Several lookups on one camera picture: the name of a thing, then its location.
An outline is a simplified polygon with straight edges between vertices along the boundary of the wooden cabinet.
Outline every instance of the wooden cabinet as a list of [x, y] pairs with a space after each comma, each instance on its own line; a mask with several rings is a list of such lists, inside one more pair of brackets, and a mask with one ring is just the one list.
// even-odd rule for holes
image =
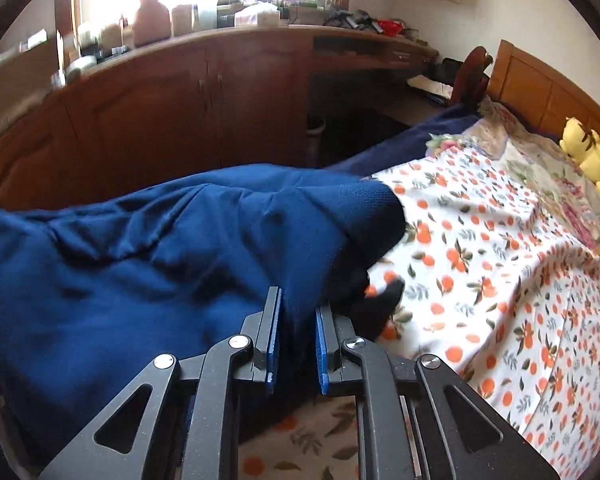
[[203, 46], [174, 48], [96, 73], [66, 98], [104, 198], [220, 166], [207, 76]]
[[0, 206], [102, 202], [239, 164], [304, 166], [312, 76], [417, 73], [436, 56], [405, 40], [303, 26], [141, 48], [53, 92], [0, 136]]
[[0, 137], [0, 207], [60, 209], [98, 195], [87, 177], [66, 109], [58, 102], [17, 121]]
[[223, 166], [306, 160], [306, 84], [297, 40], [278, 32], [218, 41], [210, 58]]

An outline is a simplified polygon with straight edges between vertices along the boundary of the floral bedsheet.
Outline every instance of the floral bedsheet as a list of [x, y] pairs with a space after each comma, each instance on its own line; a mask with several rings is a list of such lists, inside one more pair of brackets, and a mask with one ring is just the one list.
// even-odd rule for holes
[[[485, 100], [462, 136], [376, 175], [404, 205], [368, 294], [402, 276], [380, 342], [443, 358], [564, 480], [600, 450], [600, 196], [550, 140]], [[240, 478], [358, 475], [352, 399], [316, 399], [240, 448]]]

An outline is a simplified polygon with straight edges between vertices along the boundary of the black gripper frame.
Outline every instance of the black gripper frame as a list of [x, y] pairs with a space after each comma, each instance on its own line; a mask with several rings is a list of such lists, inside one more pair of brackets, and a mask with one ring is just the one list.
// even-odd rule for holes
[[559, 480], [438, 357], [387, 354], [328, 306], [316, 311], [316, 352], [323, 394], [356, 397], [361, 480]]
[[[282, 291], [271, 287], [264, 310], [247, 316], [239, 335], [204, 355], [182, 361], [158, 356], [39, 479], [166, 480], [177, 468], [182, 480], [237, 479], [240, 399], [273, 390], [281, 300]], [[322, 392], [356, 397], [360, 479], [558, 479], [435, 356], [411, 361], [387, 354], [356, 336], [349, 318], [333, 316], [328, 306], [317, 309], [316, 320]]]
[[178, 467], [182, 480], [237, 479], [240, 398], [273, 390], [281, 300], [282, 290], [270, 287], [264, 310], [206, 354], [155, 358], [39, 480], [164, 480]]

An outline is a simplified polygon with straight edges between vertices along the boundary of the bottle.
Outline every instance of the bottle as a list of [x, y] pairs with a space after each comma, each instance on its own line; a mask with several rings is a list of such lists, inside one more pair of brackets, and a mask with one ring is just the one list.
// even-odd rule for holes
[[173, 35], [184, 36], [191, 33], [191, 6], [179, 5], [171, 9], [171, 21], [173, 23]]
[[218, 0], [198, 0], [200, 29], [218, 28]]
[[200, 15], [198, 14], [198, 6], [194, 5], [193, 6], [193, 31], [199, 32], [200, 30], [202, 30], [202, 27], [200, 27]]
[[111, 50], [122, 46], [122, 30], [120, 25], [112, 23], [102, 29], [100, 33], [100, 47], [104, 57], [111, 55]]
[[140, 0], [134, 22], [134, 44], [143, 46], [171, 37], [169, 9], [158, 0]]
[[129, 25], [129, 20], [124, 14], [120, 14], [120, 28], [122, 29], [122, 45], [127, 50], [134, 49], [134, 30]]

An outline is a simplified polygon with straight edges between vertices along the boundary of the red basket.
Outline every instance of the red basket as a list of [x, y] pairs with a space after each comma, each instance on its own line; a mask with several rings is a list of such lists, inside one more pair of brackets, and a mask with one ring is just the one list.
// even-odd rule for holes
[[378, 20], [378, 25], [382, 27], [382, 34], [384, 36], [391, 36], [392, 38], [400, 34], [404, 28], [400, 23], [392, 22], [391, 20]]

